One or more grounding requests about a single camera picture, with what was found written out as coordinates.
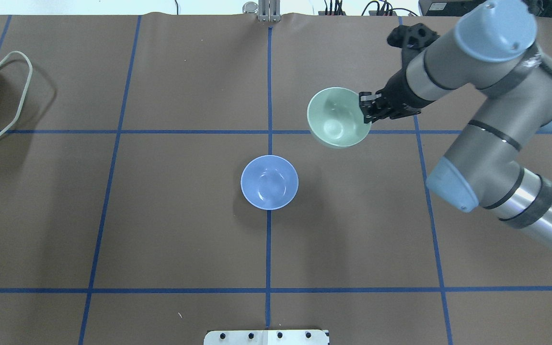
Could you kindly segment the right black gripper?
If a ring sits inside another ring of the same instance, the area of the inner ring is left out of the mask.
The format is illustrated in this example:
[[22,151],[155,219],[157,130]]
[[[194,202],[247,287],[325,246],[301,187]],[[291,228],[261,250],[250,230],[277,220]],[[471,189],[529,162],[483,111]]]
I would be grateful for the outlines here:
[[385,87],[377,92],[359,92],[359,106],[362,108],[364,124],[373,124],[377,120],[391,120],[420,114],[421,109],[433,101],[423,98],[412,89],[412,79],[407,77],[407,68],[419,57],[439,34],[423,23],[412,26],[400,24],[386,38],[388,45],[401,49],[401,69],[396,72]]

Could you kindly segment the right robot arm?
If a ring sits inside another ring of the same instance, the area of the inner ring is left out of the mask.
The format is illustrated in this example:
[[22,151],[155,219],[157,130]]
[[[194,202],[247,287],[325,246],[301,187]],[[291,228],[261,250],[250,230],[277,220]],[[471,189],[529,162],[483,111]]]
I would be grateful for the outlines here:
[[537,22],[521,0],[487,0],[445,35],[423,24],[388,37],[402,68],[385,87],[360,92],[363,120],[418,115],[466,84],[486,96],[425,180],[462,212],[480,206],[552,249],[552,181],[516,160],[537,132],[552,131],[552,57],[536,41]]

